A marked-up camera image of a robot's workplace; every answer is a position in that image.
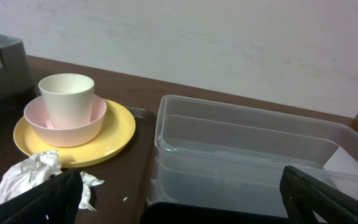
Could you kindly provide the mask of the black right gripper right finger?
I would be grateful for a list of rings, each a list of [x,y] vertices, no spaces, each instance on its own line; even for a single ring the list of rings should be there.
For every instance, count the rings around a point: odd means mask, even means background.
[[[291,223],[358,224],[358,200],[293,166],[285,166],[280,193]]]

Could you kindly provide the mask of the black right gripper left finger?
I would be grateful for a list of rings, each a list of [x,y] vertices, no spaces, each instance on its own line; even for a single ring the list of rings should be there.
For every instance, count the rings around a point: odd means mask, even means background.
[[[74,223],[83,183],[78,169],[68,169],[0,204],[0,223]]]

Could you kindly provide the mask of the cream cup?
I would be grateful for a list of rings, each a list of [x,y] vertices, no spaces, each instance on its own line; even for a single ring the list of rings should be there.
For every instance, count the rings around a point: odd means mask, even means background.
[[[60,73],[41,79],[38,87],[54,128],[71,129],[90,122],[94,95],[92,78]]]

